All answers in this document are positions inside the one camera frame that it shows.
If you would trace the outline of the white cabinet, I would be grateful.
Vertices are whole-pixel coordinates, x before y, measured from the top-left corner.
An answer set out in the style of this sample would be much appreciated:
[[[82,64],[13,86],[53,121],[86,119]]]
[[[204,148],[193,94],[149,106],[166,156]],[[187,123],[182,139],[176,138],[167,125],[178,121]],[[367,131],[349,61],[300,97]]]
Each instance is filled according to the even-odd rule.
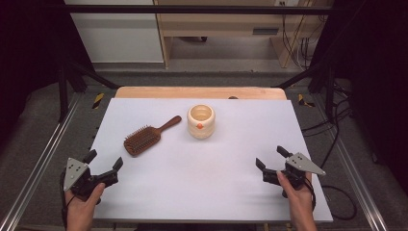
[[[72,13],[71,17],[94,64],[164,61],[154,13]]]

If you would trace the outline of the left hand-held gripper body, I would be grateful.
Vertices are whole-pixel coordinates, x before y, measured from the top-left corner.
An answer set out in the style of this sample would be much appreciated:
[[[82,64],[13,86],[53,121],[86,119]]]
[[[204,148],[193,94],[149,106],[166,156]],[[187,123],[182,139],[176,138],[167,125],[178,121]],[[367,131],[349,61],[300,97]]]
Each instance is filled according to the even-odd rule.
[[[106,188],[116,184],[117,174],[118,171],[112,168],[99,175],[92,175],[89,164],[69,158],[65,167],[63,191],[72,191],[80,199],[87,200],[98,184],[104,183]]]

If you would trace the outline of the yellow black striped tape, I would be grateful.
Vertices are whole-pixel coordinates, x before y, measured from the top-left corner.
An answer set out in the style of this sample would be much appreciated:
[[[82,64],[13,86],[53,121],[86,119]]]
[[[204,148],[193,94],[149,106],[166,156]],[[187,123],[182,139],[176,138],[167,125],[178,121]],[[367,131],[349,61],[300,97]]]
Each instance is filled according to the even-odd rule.
[[[309,107],[309,108],[316,107],[316,105],[313,102],[306,102],[302,94],[298,95],[298,105]]]
[[[103,97],[104,97],[104,93],[103,93],[103,92],[100,92],[100,93],[98,93],[98,94],[96,95],[96,97],[95,97],[95,99],[94,99],[94,102],[93,102],[93,104],[92,104],[92,108],[93,108],[93,109],[97,109],[97,108],[99,107],[99,105],[100,105],[100,103],[101,103]]]

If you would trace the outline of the cream ribbed cup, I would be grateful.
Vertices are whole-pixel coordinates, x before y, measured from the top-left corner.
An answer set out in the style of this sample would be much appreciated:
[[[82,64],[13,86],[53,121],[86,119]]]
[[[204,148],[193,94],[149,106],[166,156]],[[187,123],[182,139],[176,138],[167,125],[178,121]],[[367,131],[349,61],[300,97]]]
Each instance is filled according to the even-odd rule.
[[[207,139],[215,132],[216,113],[208,105],[192,106],[187,113],[187,120],[188,131],[196,139]]]

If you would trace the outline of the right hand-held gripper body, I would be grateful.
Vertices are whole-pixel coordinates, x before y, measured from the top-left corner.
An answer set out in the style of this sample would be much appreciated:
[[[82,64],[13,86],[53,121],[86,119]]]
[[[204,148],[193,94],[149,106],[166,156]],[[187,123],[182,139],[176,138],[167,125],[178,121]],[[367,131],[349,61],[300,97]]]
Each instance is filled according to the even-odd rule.
[[[299,190],[305,183],[306,173],[325,175],[326,172],[300,152],[281,152],[285,158],[285,168],[282,173],[287,177],[292,187]],[[279,186],[276,171],[263,166],[263,181]]]

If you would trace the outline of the person's right hand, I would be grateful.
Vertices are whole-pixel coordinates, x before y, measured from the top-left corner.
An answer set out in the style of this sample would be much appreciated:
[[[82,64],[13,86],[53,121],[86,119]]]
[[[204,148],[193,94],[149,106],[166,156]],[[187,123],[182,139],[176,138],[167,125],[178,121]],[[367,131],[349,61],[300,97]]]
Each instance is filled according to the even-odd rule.
[[[287,194],[292,221],[313,219],[312,195],[308,190],[295,190],[287,177],[277,172],[278,181]]]

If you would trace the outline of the dark curtain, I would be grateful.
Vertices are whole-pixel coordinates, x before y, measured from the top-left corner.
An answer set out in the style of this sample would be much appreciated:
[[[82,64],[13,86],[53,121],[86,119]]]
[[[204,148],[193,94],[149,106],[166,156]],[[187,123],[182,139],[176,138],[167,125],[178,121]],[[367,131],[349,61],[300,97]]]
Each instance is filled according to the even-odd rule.
[[[314,60],[352,19],[335,53],[335,76],[351,81],[353,108],[374,153],[408,192],[408,0],[334,0]]]
[[[65,54],[92,69],[89,55],[67,12],[44,11],[43,4],[64,0],[0,0],[0,143],[8,138],[34,90],[58,81],[56,48],[44,33],[57,37]]]

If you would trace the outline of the black metal crossbar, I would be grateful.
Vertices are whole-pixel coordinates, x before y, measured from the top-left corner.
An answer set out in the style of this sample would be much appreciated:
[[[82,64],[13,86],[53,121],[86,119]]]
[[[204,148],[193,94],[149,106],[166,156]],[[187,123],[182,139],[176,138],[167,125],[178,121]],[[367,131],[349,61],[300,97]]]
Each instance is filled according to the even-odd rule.
[[[330,15],[348,13],[333,7],[249,7],[249,6],[186,6],[186,5],[64,5],[70,13],[204,13],[204,14],[306,14]]]

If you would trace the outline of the light wooden desk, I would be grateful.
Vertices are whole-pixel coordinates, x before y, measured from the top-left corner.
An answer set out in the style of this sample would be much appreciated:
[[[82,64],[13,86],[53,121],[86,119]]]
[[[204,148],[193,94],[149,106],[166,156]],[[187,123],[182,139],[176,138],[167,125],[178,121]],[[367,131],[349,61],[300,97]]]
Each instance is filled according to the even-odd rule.
[[[331,7],[334,0],[153,0],[156,6]],[[324,15],[159,13],[165,59],[176,37],[266,37],[283,68],[292,64],[302,39],[317,40]]]

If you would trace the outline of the aluminium rail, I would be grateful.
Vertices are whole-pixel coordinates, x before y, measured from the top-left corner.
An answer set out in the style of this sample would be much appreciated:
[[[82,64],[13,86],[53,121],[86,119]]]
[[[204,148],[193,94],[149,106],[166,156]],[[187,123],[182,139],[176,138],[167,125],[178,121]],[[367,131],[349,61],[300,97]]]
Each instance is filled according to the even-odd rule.
[[[324,114],[325,101],[319,94],[313,94],[313,99],[317,105],[317,108],[323,119],[329,120]],[[329,130],[333,139],[333,149],[337,151],[339,161],[344,169],[347,180],[353,189],[353,192],[357,198],[357,201],[365,215],[365,218],[370,226],[371,231],[389,231],[389,228],[383,219],[383,216],[379,212],[377,205],[375,204],[367,184],[357,169],[356,164],[352,161],[349,152],[347,151],[345,144],[341,138],[340,120],[338,115],[340,110],[345,110],[348,106],[346,99],[342,99],[338,102],[334,108],[334,127]]]
[[[73,115],[75,114],[78,108],[78,103],[81,101],[82,97],[82,93],[73,94],[72,99],[70,100],[70,103],[68,105],[66,115],[64,116],[63,120],[56,126],[51,138],[45,145],[42,153],[38,158],[38,161],[36,162],[34,169],[26,180],[25,185],[20,191],[17,199],[14,201],[11,209],[8,211],[6,216],[0,222],[0,231],[14,231],[14,229],[16,228],[39,184],[42,175],[44,174],[57,147],[59,146],[66,128],[68,127]]]

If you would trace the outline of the brown wooden hairbrush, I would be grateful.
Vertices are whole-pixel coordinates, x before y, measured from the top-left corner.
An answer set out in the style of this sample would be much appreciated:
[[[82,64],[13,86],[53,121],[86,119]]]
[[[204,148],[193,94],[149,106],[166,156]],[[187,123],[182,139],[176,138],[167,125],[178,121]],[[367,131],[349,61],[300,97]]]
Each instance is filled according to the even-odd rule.
[[[159,128],[143,126],[134,133],[128,135],[123,146],[131,156],[138,156],[148,148],[155,145],[160,139],[164,130],[180,123],[182,118],[176,115]]]

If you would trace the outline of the person's left hand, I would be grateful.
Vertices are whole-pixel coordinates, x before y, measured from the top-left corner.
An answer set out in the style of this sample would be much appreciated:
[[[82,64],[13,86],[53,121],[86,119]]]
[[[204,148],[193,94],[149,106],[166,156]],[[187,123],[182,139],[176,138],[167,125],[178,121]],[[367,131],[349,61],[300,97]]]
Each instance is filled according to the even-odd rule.
[[[83,223],[92,225],[93,215],[97,201],[100,199],[103,191],[105,190],[105,184],[98,184],[92,191],[90,197],[83,201],[76,197],[72,191],[64,193],[67,206],[66,222],[70,223]]]

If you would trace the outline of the black metal stand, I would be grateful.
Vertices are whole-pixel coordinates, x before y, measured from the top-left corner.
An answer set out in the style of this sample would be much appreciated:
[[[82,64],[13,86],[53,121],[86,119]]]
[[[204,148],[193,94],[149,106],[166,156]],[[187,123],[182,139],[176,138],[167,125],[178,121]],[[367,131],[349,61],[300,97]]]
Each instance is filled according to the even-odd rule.
[[[68,114],[68,96],[67,83],[74,88],[76,92],[84,92],[87,89],[87,84],[83,80],[83,76],[88,76],[103,86],[118,90],[120,85],[117,85],[104,77],[97,74],[94,70],[90,70],[76,62],[67,62],[61,64],[58,69],[58,85],[60,95],[60,118],[59,122],[65,120]]]
[[[312,80],[308,86],[310,93],[320,93],[322,88],[325,88],[325,104],[324,114],[330,122],[334,122],[334,84],[335,84],[335,68],[332,64],[319,62],[309,67],[308,69],[295,75],[293,78],[277,85],[277,88],[285,90],[293,84],[311,77]]]

